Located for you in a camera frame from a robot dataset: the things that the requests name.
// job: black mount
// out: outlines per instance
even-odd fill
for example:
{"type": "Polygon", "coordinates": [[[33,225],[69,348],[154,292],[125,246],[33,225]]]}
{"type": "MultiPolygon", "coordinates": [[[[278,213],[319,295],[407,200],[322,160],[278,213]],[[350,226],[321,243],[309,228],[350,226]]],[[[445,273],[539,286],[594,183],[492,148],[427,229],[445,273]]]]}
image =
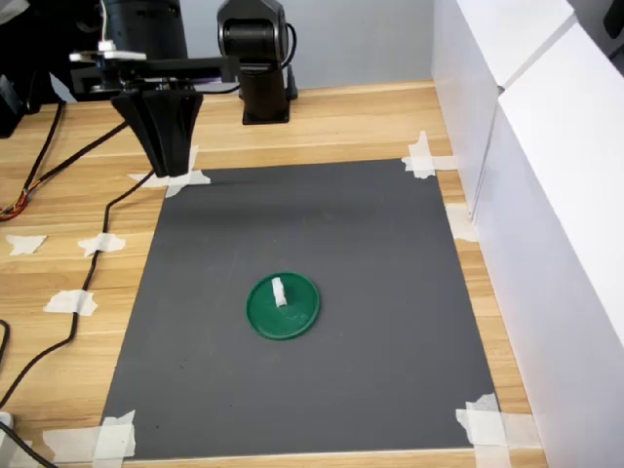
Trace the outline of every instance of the black mount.
{"type": "Polygon", "coordinates": [[[183,176],[204,96],[193,90],[123,93],[111,102],[135,132],[157,177],[183,176]]]}
{"type": "Polygon", "coordinates": [[[290,65],[284,85],[282,63],[289,50],[284,7],[276,0],[226,0],[217,20],[221,54],[240,61],[243,123],[288,123],[297,90],[290,65]]]}

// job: wooden tabletop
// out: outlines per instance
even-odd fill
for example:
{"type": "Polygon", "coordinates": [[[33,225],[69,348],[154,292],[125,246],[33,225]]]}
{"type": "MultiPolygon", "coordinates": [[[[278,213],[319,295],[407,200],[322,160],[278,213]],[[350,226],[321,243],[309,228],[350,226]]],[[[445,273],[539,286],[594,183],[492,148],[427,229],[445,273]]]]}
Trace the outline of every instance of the wooden tabletop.
{"type": "MultiPolygon", "coordinates": [[[[23,119],[14,135],[0,140],[0,205],[15,199],[38,154],[55,106],[23,119]]],[[[434,156],[451,154],[431,82],[302,92],[288,125],[245,127],[235,96],[207,97],[193,135],[200,145],[197,167],[244,168],[327,163],[408,156],[408,145],[427,132],[434,156]]],[[[50,169],[121,122],[107,102],[68,104],[42,171],[50,169]]],[[[78,241],[101,231],[104,206],[129,189],[128,174],[149,164],[130,130],[95,149],[42,186],[26,212],[0,224],[0,317],[12,326],[0,371],[0,395],[22,367],[44,348],[64,339],[70,315],[44,313],[61,290],[81,288],[90,259],[78,241]],[[8,234],[48,235],[32,255],[9,256],[8,234]]],[[[457,172],[438,173],[445,203],[464,203],[457,172]]],[[[44,456],[42,431],[97,426],[115,369],[138,283],[163,202],[164,189],[141,189],[113,209],[111,231],[127,240],[120,252],[104,253],[91,291],[93,317],[81,317],[74,342],[46,357],[26,377],[3,409],[17,430],[44,456]]],[[[456,241],[487,360],[505,412],[530,413],[509,339],[477,243],[456,241]]],[[[125,465],[139,467],[474,467],[471,449],[253,457],[125,465]]],[[[515,467],[545,467],[541,450],[513,450],[515,467]]]]}

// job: gray mat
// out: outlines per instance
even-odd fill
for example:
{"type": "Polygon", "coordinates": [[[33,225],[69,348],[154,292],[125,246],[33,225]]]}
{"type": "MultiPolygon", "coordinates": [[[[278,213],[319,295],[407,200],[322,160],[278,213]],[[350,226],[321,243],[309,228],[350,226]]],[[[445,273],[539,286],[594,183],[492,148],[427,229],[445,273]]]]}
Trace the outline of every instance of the gray mat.
{"type": "Polygon", "coordinates": [[[438,181],[400,161],[207,173],[165,201],[104,415],[136,458],[470,447],[494,391],[438,181]],[[261,278],[321,295],[290,341],[247,322],[261,278]]]}

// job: tape strip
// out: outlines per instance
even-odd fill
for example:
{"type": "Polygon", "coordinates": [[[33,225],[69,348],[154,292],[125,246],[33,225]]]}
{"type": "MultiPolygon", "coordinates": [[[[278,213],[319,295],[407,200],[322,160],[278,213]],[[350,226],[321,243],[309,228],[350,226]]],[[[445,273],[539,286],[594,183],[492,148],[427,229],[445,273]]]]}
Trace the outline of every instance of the tape strip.
{"type": "Polygon", "coordinates": [[[416,178],[434,176],[436,171],[455,171],[457,162],[454,156],[431,156],[427,133],[420,132],[420,138],[409,146],[409,157],[403,158],[406,172],[413,172],[416,178]]]}
{"type": "Polygon", "coordinates": [[[436,174],[426,132],[420,132],[418,142],[409,146],[409,157],[401,161],[406,165],[406,172],[413,172],[415,178],[427,178],[436,174]]]}
{"type": "MultiPolygon", "coordinates": [[[[144,184],[143,188],[167,187],[165,198],[171,198],[179,193],[179,191],[187,185],[208,185],[212,181],[206,177],[201,171],[193,171],[199,146],[191,148],[188,160],[188,173],[178,177],[157,177],[153,175],[144,184]]],[[[128,174],[132,179],[139,181],[145,177],[145,174],[128,174]]]]}
{"type": "Polygon", "coordinates": [[[446,209],[453,239],[477,242],[477,231],[472,224],[468,206],[450,203],[446,205],[446,209]]]}
{"type": "Polygon", "coordinates": [[[434,156],[433,165],[436,171],[457,171],[457,160],[454,156],[434,156]]]}
{"type": "Polygon", "coordinates": [[[34,254],[44,243],[48,236],[7,236],[7,241],[13,245],[9,255],[34,254]]]}
{"type": "MultiPolygon", "coordinates": [[[[37,463],[35,460],[33,460],[32,458],[30,458],[30,456],[23,451],[22,449],[18,448],[18,445],[11,441],[14,446],[13,446],[13,450],[14,450],[14,455],[13,455],[13,459],[11,460],[11,463],[9,464],[9,468],[38,468],[39,463],[37,463]]],[[[26,443],[27,446],[32,447],[32,442],[30,441],[24,441],[26,443]]]]}
{"type": "Polygon", "coordinates": [[[126,240],[120,239],[115,234],[100,233],[93,239],[85,239],[78,243],[85,250],[85,257],[93,255],[96,251],[117,252],[126,247],[126,240]]]}
{"type": "Polygon", "coordinates": [[[93,463],[96,468],[119,468],[135,455],[135,412],[107,417],[99,427],[45,431],[43,440],[55,463],[93,463]]]}
{"type": "Polygon", "coordinates": [[[466,402],[466,409],[456,409],[455,417],[475,447],[478,468],[511,468],[509,449],[542,447],[533,416],[499,412],[494,394],[466,402]]]}
{"type": "Polygon", "coordinates": [[[91,317],[98,308],[94,302],[94,294],[83,290],[61,291],[54,295],[43,308],[44,312],[72,314],[78,311],[79,315],[91,317]]]}

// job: green lid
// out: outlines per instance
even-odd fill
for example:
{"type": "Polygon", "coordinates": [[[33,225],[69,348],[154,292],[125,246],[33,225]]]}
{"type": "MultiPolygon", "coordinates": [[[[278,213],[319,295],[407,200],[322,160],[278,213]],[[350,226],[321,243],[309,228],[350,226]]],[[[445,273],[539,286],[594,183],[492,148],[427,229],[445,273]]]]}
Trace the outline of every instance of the green lid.
{"type": "Polygon", "coordinates": [[[321,298],[314,283],[296,273],[275,273],[255,285],[247,298],[247,319],[268,339],[291,339],[307,332],[319,315],[321,298]],[[287,305],[275,304],[271,280],[284,285],[287,305]]]}

